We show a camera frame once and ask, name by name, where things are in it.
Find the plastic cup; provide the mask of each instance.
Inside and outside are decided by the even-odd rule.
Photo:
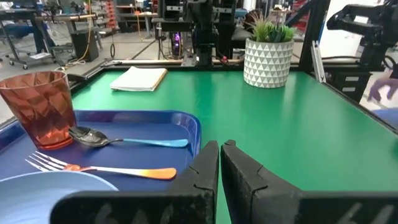
[[[0,81],[0,95],[39,149],[72,143],[76,126],[68,77],[63,72],[35,72]]]

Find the notebook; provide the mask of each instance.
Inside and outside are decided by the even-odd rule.
[[[154,91],[167,73],[165,68],[131,67],[111,83],[111,89],[124,91]]]

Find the plant pot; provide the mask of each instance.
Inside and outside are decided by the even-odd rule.
[[[262,43],[246,39],[244,81],[260,88],[278,88],[286,84],[294,41]]]

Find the fork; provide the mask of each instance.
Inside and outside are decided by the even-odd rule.
[[[60,170],[69,170],[69,171],[77,171],[77,172],[84,172],[88,170],[99,170],[99,171],[106,171],[106,172],[114,172],[118,174],[127,174],[127,175],[134,175],[138,177],[146,177],[150,179],[160,179],[160,180],[169,180],[175,177],[177,174],[177,170],[175,168],[163,168],[163,169],[123,169],[123,168],[110,168],[110,167],[96,167],[96,166],[89,166],[89,167],[81,167],[76,164],[68,164],[66,162],[60,161],[58,159],[52,158],[48,155],[42,154],[41,152],[35,151],[29,159],[25,159],[30,165],[35,167],[38,170],[43,172],[47,171],[60,171]]]

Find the spoon handle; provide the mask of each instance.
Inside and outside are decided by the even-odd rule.
[[[151,145],[165,146],[165,147],[185,147],[188,144],[188,139],[178,139],[178,140],[123,139],[123,141],[151,144]]]

